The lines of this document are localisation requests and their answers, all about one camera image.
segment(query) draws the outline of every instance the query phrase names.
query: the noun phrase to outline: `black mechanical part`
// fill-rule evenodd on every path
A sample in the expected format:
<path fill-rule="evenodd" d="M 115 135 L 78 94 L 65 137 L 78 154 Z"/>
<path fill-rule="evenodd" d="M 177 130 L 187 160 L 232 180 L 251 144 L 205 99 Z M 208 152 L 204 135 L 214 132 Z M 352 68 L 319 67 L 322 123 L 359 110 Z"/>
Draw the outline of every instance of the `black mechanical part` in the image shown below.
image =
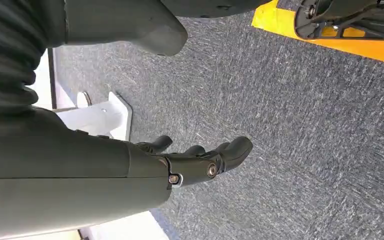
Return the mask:
<path fill-rule="evenodd" d="M 173 143 L 173 140 L 166 135 L 158 137 L 154 142 L 140 142 L 136 146 L 142 151 L 150 154 L 159 154 L 166 150 Z"/>
<path fill-rule="evenodd" d="M 178 17 L 220 18 L 255 10 L 271 0 L 161 0 Z"/>
<path fill-rule="evenodd" d="M 174 187 L 188 186 L 206 182 L 219 174 L 238 167 L 253 149 L 252 142 L 244 136 L 225 142 L 216 149 L 205 151 L 202 146 L 195 145 L 184 153 L 165 154 L 170 176 L 178 176 Z"/>
<path fill-rule="evenodd" d="M 384 0 L 303 0 L 294 27 L 302 39 L 384 40 Z M 335 34 L 324 34 L 326 28 Z M 364 34 L 344 34 L 348 28 Z"/>

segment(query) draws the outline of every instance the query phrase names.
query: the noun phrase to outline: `metal screw head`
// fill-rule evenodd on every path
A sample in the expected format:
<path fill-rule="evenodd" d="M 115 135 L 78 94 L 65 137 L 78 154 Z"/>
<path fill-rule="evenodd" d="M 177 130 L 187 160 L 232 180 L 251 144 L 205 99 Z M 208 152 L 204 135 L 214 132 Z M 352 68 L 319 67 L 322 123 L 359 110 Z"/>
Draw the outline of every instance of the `metal screw head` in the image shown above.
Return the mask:
<path fill-rule="evenodd" d="M 316 6 L 310 5 L 307 9 L 305 9 L 304 14 L 307 19 L 312 19 L 314 15 L 316 15 Z"/>
<path fill-rule="evenodd" d="M 171 184 L 177 184 L 179 182 L 179 176 L 177 175 L 168 176 L 168 182 Z"/>
<path fill-rule="evenodd" d="M 217 174 L 217 166 L 215 163 L 210 163 L 208 165 L 208 169 L 207 169 L 207 172 L 206 174 L 208 175 L 208 177 L 210 178 L 214 178 Z"/>

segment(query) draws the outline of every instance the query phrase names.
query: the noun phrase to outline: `gray carpet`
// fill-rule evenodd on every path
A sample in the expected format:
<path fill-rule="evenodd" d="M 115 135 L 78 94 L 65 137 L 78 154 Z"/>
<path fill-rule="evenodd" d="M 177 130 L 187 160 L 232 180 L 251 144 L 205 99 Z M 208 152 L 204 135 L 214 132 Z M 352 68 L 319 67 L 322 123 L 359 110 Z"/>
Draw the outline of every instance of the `gray carpet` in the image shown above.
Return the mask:
<path fill-rule="evenodd" d="M 252 16 L 182 19 L 189 40 L 174 57 L 61 47 L 57 78 L 94 103 L 119 92 L 133 142 L 252 139 L 241 167 L 154 211 L 172 239 L 384 239 L 384 62 L 252 28 Z"/>

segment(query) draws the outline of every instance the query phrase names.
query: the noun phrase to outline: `white metal stand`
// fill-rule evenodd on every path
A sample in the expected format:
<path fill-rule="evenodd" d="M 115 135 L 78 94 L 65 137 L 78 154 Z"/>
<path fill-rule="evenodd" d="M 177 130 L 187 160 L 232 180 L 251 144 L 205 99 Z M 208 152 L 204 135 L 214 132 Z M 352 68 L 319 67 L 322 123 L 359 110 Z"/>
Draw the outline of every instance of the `white metal stand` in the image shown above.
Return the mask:
<path fill-rule="evenodd" d="M 110 133 L 114 139 L 129 140 L 132 107 L 121 96 L 110 92 L 108 101 L 82 107 L 57 115 L 69 129 L 82 130 L 93 136 Z"/>

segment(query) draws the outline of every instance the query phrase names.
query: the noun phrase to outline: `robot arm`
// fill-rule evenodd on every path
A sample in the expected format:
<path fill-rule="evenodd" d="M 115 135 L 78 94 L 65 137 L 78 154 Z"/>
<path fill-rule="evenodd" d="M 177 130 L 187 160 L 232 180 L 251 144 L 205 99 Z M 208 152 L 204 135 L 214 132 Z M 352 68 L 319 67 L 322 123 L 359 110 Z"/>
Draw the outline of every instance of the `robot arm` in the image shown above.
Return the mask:
<path fill-rule="evenodd" d="M 0 0 L 0 239 L 78 229 L 158 207 L 172 187 L 212 180 L 241 164 L 252 149 L 249 139 L 240 137 L 209 152 L 194 146 L 161 154 L 171 144 L 169 137 L 133 144 L 90 136 L 66 128 L 52 111 L 32 107 L 38 97 L 25 86 L 34 83 L 33 70 L 48 46 L 130 40 L 172 55 L 186 41 L 183 27 L 164 6 L 148 10 L 164 17 L 142 22 L 143 28 L 110 27 L 107 36 L 95 32 L 88 38 L 81 25 L 70 28 L 76 19 L 70 1 L 75 2 Z M 137 11 L 160 4 L 108 2 Z M 164 33 L 170 41 L 162 40 Z"/>

